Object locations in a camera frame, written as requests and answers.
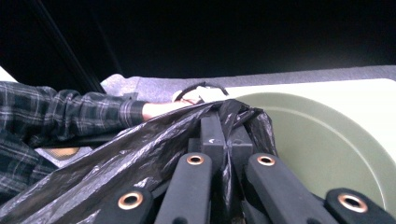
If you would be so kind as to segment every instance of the black plastic bag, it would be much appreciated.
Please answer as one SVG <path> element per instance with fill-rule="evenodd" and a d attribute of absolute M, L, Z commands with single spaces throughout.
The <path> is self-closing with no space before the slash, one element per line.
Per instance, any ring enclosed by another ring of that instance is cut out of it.
<path fill-rule="evenodd" d="M 245 125 L 255 152 L 276 155 L 271 120 L 261 109 L 235 100 L 186 107 L 136 126 L 48 175 L 5 203 L 0 223 L 93 223 L 103 203 L 121 186 L 155 190 L 172 177 L 189 138 L 210 110 L 218 111 L 226 140 L 233 128 Z M 225 146 L 224 157 L 229 159 L 228 151 Z M 217 189 L 218 220 L 238 222 L 240 196 L 228 159 Z"/>

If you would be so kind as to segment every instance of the plaid shirt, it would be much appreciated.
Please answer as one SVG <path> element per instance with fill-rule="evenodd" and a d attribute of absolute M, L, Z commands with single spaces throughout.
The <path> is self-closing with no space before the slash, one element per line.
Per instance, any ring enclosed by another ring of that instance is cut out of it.
<path fill-rule="evenodd" d="M 54 171 L 33 148 L 142 122 L 145 102 L 0 82 L 0 204 Z"/>

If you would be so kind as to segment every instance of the flannel sleeve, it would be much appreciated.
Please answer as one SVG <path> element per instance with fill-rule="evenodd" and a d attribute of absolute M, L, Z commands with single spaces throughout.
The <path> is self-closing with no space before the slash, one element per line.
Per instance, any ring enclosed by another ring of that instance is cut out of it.
<path fill-rule="evenodd" d="M 30 147 L 49 140 L 120 131 L 142 122 L 145 102 L 98 92 L 0 82 L 0 125 Z"/>

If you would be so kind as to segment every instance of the metal grommet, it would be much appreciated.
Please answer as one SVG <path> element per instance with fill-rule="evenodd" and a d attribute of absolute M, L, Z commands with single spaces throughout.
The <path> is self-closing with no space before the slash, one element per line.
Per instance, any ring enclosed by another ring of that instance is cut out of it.
<path fill-rule="evenodd" d="M 122 195 L 119 199 L 119 208 L 123 210 L 134 209 L 143 202 L 143 195 L 139 191 L 132 191 Z"/>
<path fill-rule="evenodd" d="M 338 202 L 340 202 L 340 204 L 345 208 L 357 213 L 365 213 L 368 210 L 367 204 L 364 200 L 354 195 L 340 194 L 338 196 Z"/>
<path fill-rule="evenodd" d="M 197 155 L 189 156 L 187 158 L 187 162 L 191 165 L 200 165 L 200 164 L 204 163 L 204 158 L 201 156 L 197 156 Z"/>
<path fill-rule="evenodd" d="M 272 166 L 275 164 L 275 160 L 267 156 L 260 156 L 257 158 L 257 161 L 259 162 L 259 164 L 265 166 Z"/>

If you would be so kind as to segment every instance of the black metal bar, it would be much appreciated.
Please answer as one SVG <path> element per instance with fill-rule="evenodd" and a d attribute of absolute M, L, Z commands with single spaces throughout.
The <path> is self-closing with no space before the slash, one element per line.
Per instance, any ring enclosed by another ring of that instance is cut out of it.
<path fill-rule="evenodd" d="M 202 153 L 180 158 L 166 191 L 157 224 L 205 224 L 209 216 L 212 161 Z"/>
<path fill-rule="evenodd" d="M 201 152 L 201 139 L 199 138 L 190 138 L 188 152 Z"/>
<path fill-rule="evenodd" d="M 153 197 L 142 188 L 129 187 L 117 191 L 104 203 L 94 224 L 149 224 L 153 221 Z"/>
<path fill-rule="evenodd" d="M 242 201 L 242 209 L 247 224 L 272 224 L 269 217 L 257 210 L 247 201 Z"/>
<path fill-rule="evenodd" d="M 201 118 L 201 151 L 212 159 L 213 174 L 219 170 L 224 158 L 224 134 L 217 112 Z"/>
<path fill-rule="evenodd" d="M 341 224 L 395 224 L 396 220 L 365 195 L 352 189 L 332 189 L 325 208 Z"/>
<path fill-rule="evenodd" d="M 279 158 L 258 153 L 249 158 L 247 180 L 274 223 L 337 223 Z"/>
<path fill-rule="evenodd" d="M 242 180 L 244 166 L 248 164 L 248 158 L 253 154 L 253 144 L 244 126 L 231 131 L 230 140 L 233 143 L 231 159 L 239 180 Z"/>

